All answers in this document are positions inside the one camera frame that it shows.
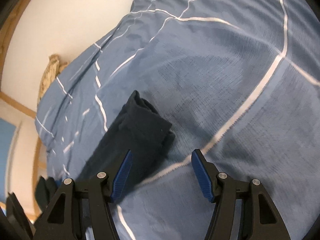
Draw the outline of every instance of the blue rubber pad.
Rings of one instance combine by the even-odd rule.
[[[113,181],[113,192],[110,196],[112,202],[115,202],[118,198],[121,197],[124,184],[127,181],[130,169],[132,167],[132,161],[132,152],[128,151]]]
[[[191,154],[191,164],[198,179],[203,196],[207,198],[209,202],[213,203],[214,195],[212,193],[212,182],[195,151]]]

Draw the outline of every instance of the beige cloth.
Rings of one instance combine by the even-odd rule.
[[[49,57],[49,64],[47,65],[40,82],[38,104],[57,75],[59,75],[69,65],[69,63],[70,62],[68,61],[60,63],[58,54],[53,54]]]

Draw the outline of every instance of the silver screw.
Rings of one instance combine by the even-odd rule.
[[[72,179],[67,178],[63,181],[64,184],[69,185],[72,182]]]
[[[260,185],[260,180],[258,180],[258,179],[253,179],[252,180],[252,183],[254,184],[254,185]]]
[[[221,178],[221,179],[226,179],[226,178],[228,177],[228,175],[225,174],[224,172],[220,172],[218,176],[219,176],[219,178]]]
[[[99,172],[99,173],[97,174],[97,177],[98,177],[99,179],[103,179],[105,176],[106,176],[106,173],[105,173],[105,172]]]

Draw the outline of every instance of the white surface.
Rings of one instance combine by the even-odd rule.
[[[31,0],[4,62],[1,90],[36,111],[39,84],[53,53],[72,61],[129,13],[133,0]]]
[[[11,166],[7,167],[9,169],[7,190],[16,194],[25,213],[34,214],[32,174],[38,139],[34,120],[2,99],[0,99],[0,118],[17,127],[20,125],[12,149]]]

